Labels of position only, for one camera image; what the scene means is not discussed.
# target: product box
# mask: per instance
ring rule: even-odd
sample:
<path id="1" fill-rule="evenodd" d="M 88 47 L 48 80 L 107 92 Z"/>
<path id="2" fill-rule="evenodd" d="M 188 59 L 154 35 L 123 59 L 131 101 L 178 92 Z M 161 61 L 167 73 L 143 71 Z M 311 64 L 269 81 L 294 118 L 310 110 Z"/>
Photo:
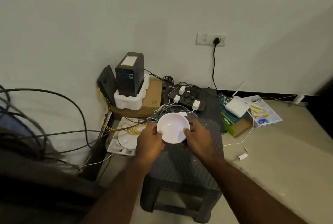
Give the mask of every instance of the product box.
<path id="1" fill-rule="evenodd" d="M 153 115 L 154 111 L 161 106 L 162 81 L 156 78 L 149 79 L 149 87 L 142 100 L 142 107 L 139 110 L 119 109 L 111 106 L 111 111 L 122 117 L 147 118 Z"/>
<path id="2" fill-rule="evenodd" d="M 233 115 L 231 112 L 224 108 L 223 98 L 225 97 L 222 93 L 220 93 L 222 100 L 220 101 L 220 110 L 223 116 L 223 123 L 225 129 L 231 134 L 233 137 L 237 137 L 241 133 L 243 133 L 246 129 L 252 127 L 252 117 L 246 112 L 242 117 L 238 118 Z"/>

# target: tiled floor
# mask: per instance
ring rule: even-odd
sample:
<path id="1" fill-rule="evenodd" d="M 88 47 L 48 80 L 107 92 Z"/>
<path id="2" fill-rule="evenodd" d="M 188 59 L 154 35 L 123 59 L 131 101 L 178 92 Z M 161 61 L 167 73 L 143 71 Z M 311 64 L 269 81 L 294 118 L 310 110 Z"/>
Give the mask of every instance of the tiled floor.
<path id="1" fill-rule="evenodd" d="M 282 122 L 254 128 L 242 144 L 225 146 L 225 158 L 308 223 L 332 223 L 333 140 L 304 107 L 267 102 Z M 223 144 L 242 141 L 222 136 Z M 249 156 L 236 160 L 244 147 Z M 127 157 L 114 156 L 101 184 L 107 186 L 126 165 Z M 161 211 L 144 212 L 136 202 L 131 223 L 193 223 L 192 218 Z M 238 223 L 224 197 L 214 207 L 209 223 Z"/>

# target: wall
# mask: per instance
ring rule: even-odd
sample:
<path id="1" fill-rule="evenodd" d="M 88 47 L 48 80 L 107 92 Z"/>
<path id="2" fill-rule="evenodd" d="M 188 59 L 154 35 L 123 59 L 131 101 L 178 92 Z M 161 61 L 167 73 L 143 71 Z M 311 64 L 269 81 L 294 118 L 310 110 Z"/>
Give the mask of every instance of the wall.
<path id="1" fill-rule="evenodd" d="M 89 129 L 103 107 L 95 80 L 128 52 L 176 81 L 211 86 L 212 48 L 197 32 L 226 32 L 216 49 L 219 89 L 313 94 L 332 77 L 333 0 L 0 0 L 1 84 L 45 88 L 77 102 Z M 12 93 L 14 103 L 47 132 L 83 128 L 68 101 Z M 83 134 L 54 138 L 59 150 L 84 144 Z M 80 163 L 87 149 L 71 154 Z"/>

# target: wall socket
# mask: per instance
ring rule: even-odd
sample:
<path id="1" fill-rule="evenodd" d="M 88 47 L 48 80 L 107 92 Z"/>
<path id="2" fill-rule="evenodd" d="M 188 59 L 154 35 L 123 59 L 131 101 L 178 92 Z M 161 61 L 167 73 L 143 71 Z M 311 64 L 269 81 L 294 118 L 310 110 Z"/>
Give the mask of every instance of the wall socket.
<path id="1" fill-rule="evenodd" d="M 225 38 L 227 34 L 205 34 L 203 32 L 198 32 L 196 45 L 206 45 L 206 46 L 214 46 L 214 39 L 218 37 L 220 39 L 220 43 L 217 47 L 225 46 Z"/>

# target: black plastic stool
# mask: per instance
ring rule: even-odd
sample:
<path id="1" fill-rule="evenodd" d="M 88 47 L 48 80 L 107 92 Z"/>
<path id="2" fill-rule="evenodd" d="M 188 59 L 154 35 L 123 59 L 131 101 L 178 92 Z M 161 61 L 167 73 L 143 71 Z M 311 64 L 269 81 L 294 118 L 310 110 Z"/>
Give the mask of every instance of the black plastic stool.
<path id="1" fill-rule="evenodd" d="M 220 126 L 211 120 L 198 119 L 210 131 L 216 151 L 223 157 Z M 157 203 L 161 190 L 202 198 L 198 211 Z M 140 205 L 143 210 L 161 210 L 190 216 L 198 223 L 207 223 L 210 213 L 222 193 L 213 177 L 202 163 L 182 144 L 166 144 L 164 151 L 154 162 L 144 178 Z"/>

